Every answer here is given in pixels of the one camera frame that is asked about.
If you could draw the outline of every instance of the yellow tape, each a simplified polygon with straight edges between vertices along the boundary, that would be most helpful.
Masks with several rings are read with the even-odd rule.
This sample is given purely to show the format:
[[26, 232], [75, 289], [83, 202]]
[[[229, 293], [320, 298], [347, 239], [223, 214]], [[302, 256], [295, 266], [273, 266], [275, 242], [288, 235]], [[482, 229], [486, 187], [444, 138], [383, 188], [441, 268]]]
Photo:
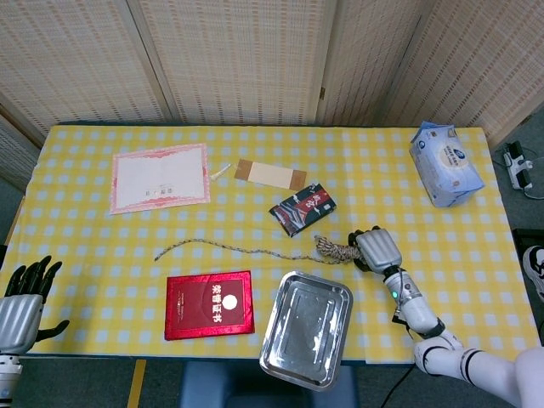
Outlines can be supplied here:
[[133, 384], [130, 386], [130, 394], [128, 395], [127, 408], [138, 408], [139, 395], [142, 391], [144, 383], [145, 360], [136, 360], [133, 374]]

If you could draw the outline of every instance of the woven wall partition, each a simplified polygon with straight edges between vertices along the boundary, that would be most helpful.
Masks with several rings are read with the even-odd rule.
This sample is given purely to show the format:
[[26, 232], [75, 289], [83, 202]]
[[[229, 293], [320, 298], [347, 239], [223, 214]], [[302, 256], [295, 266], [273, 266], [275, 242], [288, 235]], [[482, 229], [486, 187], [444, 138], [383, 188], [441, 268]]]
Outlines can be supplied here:
[[542, 0], [439, 0], [383, 123], [481, 126], [498, 143], [542, 102], [543, 49]]
[[0, 177], [24, 191], [40, 150], [0, 116]]
[[325, 97], [317, 122], [365, 126], [389, 90], [423, 0], [345, 0], [338, 9], [327, 56]]
[[159, 121], [119, 10], [101, 1], [0, 4], [0, 87], [44, 135], [66, 121]]
[[335, 3], [139, 6], [184, 122], [282, 125], [315, 119]]

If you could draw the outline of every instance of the pink bordered certificate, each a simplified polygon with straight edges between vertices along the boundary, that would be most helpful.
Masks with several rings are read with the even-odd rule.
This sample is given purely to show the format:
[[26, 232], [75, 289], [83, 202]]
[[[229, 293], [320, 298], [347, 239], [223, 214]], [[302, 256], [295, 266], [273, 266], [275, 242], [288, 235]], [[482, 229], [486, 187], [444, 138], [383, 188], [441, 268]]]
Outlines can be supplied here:
[[113, 156], [110, 213], [210, 202], [205, 144]]

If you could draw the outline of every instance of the robot finger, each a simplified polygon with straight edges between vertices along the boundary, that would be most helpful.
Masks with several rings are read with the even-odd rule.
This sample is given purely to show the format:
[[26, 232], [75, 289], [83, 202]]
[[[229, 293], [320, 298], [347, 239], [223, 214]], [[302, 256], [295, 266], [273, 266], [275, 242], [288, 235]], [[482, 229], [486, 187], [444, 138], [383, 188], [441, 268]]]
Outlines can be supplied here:
[[36, 335], [36, 343], [41, 342], [42, 340], [45, 340], [46, 338], [58, 336], [60, 333], [62, 333], [65, 330], [66, 327], [68, 327], [69, 324], [70, 324], [69, 320], [62, 320], [53, 329], [38, 330]]
[[42, 283], [40, 284], [40, 288], [37, 292], [38, 295], [42, 295], [43, 297], [42, 303], [45, 303], [45, 301], [47, 300], [49, 291], [51, 290], [51, 286], [53, 285], [54, 276], [61, 266], [62, 262], [54, 263], [53, 266], [49, 268], [48, 272], [43, 277]]
[[360, 229], [357, 229], [355, 232], [352, 232], [348, 235], [348, 245], [350, 247], [357, 247], [357, 236], [358, 235], [361, 235], [361, 234], [364, 234], [363, 231], [361, 231]]
[[48, 255], [44, 259], [40, 261], [40, 264], [38, 265], [37, 272], [34, 274], [34, 277], [30, 283], [29, 287], [29, 293], [30, 294], [37, 294], [40, 285], [42, 284], [43, 279], [43, 273], [45, 272], [45, 269], [48, 267], [49, 262], [51, 262], [51, 255]]
[[25, 273], [26, 266], [21, 265], [17, 270], [14, 272], [13, 275], [11, 275], [11, 278], [9, 278], [8, 287], [6, 288], [6, 293], [4, 294], [4, 297], [7, 298], [11, 295], [17, 294], [17, 288], [19, 287], [20, 277]]
[[28, 267], [28, 269], [25, 271], [25, 273], [20, 277], [20, 282], [17, 287], [16, 295], [26, 295], [29, 293], [31, 282], [34, 279], [34, 274], [37, 272], [39, 267], [39, 263], [35, 262], [31, 266]]

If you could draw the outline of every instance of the cardboard strip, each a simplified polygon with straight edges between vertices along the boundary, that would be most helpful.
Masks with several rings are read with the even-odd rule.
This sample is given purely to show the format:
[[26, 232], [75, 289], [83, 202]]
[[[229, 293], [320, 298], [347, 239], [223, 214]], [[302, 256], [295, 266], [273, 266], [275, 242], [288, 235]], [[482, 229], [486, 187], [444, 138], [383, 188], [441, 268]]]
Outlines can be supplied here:
[[299, 191], [304, 187], [306, 172], [240, 159], [235, 179]]

